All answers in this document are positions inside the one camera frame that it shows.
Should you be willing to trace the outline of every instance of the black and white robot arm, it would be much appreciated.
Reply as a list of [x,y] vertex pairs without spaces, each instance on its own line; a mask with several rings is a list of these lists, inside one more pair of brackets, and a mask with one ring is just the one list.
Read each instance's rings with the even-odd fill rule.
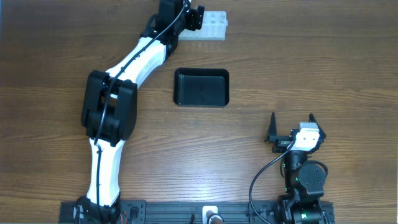
[[136,123],[137,90],[177,48],[184,29],[201,29],[204,10],[203,6],[190,9],[190,0],[160,0],[159,13],[152,16],[136,48],[106,72],[90,73],[81,124],[90,137],[91,183],[87,195],[76,201],[77,222],[85,215],[105,223],[118,220],[119,166],[125,140]]

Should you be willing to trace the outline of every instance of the wooden tabletop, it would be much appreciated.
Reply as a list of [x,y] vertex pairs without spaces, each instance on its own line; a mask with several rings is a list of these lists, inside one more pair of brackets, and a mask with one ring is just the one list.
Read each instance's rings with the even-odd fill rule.
[[[226,11],[225,41],[181,41],[139,90],[122,154],[122,199],[248,201],[278,154],[264,142],[313,113],[327,134],[313,159],[329,168],[322,200],[338,223],[395,223],[398,2],[197,0]],[[86,79],[137,44],[159,1],[3,0],[0,39],[0,222],[57,222],[86,194],[91,149],[80,115]],[[225,108],[173,102],[178,67],[225,68]],[[284,194],[279,166],[255,200]]]

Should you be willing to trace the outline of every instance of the white egg carton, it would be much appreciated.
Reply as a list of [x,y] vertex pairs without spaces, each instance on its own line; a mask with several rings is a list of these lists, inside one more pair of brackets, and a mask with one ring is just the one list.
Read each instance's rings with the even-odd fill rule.
[[183,30],[178,37],[179,40],[225,40],[226,12],[205,11],[203,24],[200,30]]

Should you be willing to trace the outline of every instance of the wooden table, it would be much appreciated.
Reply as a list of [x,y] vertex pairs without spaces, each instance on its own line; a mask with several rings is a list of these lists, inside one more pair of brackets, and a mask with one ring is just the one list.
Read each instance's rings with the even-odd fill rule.
[[[88,74],[137,44],[158,1],[3,0],[0,39],[0,222],[57,222],[86,194],[91,150],[80,124]],[[398,151],[397,1],[210,1],[224,42],[180,42],[139,90],[123,149],[122,199],[248,201],[271,112],[281,134],[314,113],[327,133],[313,158],[330,170],[323,200],[338,223],[395,223]],[[222,109],[174,104],[178,67],[225,68]],[[284,193],[279,167],[255,200]]]

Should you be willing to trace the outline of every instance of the black plastic container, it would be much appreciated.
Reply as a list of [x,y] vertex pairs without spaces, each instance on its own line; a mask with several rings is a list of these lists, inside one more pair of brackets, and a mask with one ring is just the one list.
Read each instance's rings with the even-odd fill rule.
[[177,69],[174,102],[179,106],[226,106],[229,102],[228,71],[218,68]]

